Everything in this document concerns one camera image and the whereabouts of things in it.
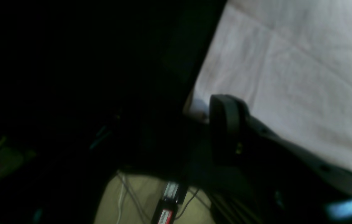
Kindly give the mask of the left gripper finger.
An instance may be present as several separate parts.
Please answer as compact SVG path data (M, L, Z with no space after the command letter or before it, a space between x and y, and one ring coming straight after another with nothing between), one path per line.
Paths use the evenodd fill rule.
M352 172L281 138L232 95L210 97L210 140L215 162L238 167L254 188L284 198L352 198Z

